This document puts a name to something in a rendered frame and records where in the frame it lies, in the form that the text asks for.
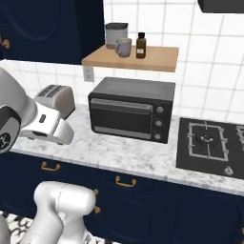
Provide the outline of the black gas hob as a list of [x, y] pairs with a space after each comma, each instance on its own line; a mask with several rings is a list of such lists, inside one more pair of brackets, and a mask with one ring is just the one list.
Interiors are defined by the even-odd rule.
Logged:
[[181, 117], [176, 167], [244, 180], [244, 125]]

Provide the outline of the navy base cupboard door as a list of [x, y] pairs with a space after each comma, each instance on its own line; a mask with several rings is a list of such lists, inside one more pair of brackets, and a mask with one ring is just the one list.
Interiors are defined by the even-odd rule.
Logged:
[[242, 244], [242, 212], [231, 199], [199, 195], [185, 200], [177, 210], [175, 244]]
[[96, 236], [121, 244], [173, 244], [171, 203], [167, 192], [99, 191], [95, 207], [85, 218]]

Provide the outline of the grey lidded canister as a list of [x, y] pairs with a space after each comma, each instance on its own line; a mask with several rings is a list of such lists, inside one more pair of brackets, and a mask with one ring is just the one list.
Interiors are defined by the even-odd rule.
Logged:
[[115, 22], [105, 25], [105, 43], [108, 49], [113, 49], [118, 39], [128, 37], [128, 25]]

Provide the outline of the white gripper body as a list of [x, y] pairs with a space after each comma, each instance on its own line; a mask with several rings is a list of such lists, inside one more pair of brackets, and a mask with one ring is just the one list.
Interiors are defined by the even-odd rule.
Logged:
[[70, 145], [74, 137], [74, 131], [69, 123], [61, 118], [57, 124], [57, 127], [52, 135], [54, 142], [58, 144]]

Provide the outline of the black toaster oven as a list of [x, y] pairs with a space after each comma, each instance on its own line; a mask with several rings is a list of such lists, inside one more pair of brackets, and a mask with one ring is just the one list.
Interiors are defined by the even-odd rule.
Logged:
[[93, 132], [168, 143], [175, 84], [105, 77], [89, 94]]

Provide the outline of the navy drawer front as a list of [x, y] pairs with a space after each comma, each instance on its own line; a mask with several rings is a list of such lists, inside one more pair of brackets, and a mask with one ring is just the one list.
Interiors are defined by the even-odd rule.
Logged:
[[[61, 169], [57, 172], [43, 171], [43, 161], [50, 167], [60, 164]], [[86, 166], [17, 152], [0, 155], [0, 194], [33, 194], [35, 187], [43, 181], [59, 181], [92, 189], [90, 169]]]
[[[187, 196], [197, 195], [213, 195], [223, 196], [227, 199], [231, 199], [235, 202], [244, 203], [244, 196], [236, 195], [233, 193], [222, 193], [217, 191], [205, 190], [197, 187], [187, 186], [183, 184], [177, 184], [167, 182], [164, 180], [151, 179], [148, 177], [138, 176], [135, 174], [119, 173], [109, 170], [97, 169], [97, 187], [104, 193], [109, 195], [128, 196], [129, 198], [139, 196], [156, 197], [163, 199], [164, 197], [173, 199], [177, 197], [183, 199]], [[115, 184], [115, 177], [120, 176], [123, 182], [130, 183], [134, 178], [137, 180], [137, 184], [133, 188], [124, 188]]]

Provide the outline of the brown glass bottle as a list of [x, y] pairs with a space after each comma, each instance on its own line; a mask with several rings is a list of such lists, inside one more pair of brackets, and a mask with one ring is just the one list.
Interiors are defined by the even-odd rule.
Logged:
[[143, 59], [146, 56], [146, 38], [144, 32], [139, 32], [136, 39], [136, 57]]

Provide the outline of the dark extractor hood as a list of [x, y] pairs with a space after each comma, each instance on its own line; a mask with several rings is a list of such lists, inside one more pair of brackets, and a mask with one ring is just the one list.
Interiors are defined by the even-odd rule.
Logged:
[[197, 0], [206, 13], [244, 13], [244, 0]]

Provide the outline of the silver toaster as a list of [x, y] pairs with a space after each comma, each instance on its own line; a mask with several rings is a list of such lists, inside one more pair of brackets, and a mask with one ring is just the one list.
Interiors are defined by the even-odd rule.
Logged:
[[48, 85], [35, 95], [34, 100], [58, 110], [63, 119], [67, 119], [75, 110], [73, 91], [69, 86]]

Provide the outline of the white wall socket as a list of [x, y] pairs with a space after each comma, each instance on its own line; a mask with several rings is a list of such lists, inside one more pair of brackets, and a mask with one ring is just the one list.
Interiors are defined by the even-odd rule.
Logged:
[[84, 66], [83, 67], [84, 81], [85, 82], [94, 82], [94, 72], [93, 67]]

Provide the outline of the navy wall cupboard door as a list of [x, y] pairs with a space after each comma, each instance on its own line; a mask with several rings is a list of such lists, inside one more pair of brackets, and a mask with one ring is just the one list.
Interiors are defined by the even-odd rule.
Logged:
[[0, 0], [0, 60], [79, 65], [105, 44], [103, 0]]

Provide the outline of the grey mug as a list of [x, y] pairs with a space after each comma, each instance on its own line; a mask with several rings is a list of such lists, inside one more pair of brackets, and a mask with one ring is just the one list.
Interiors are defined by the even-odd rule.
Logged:
[[116, 41], [115, 52], [119, 57], [129, 57], [132, 51], [131, 38], [120, 38]]

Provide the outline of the wooden wall shelf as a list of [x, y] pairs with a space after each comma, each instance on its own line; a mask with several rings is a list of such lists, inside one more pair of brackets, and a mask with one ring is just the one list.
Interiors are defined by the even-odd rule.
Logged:
[[135, 57], [135, 46], [129, 57], [119, 57], [115, 50], [102, 46], [82, 60], [83, 66], [104, 67], [142, 71], [175, 72], [179, 48], [150, 47], [146, 49], [146, 57]]

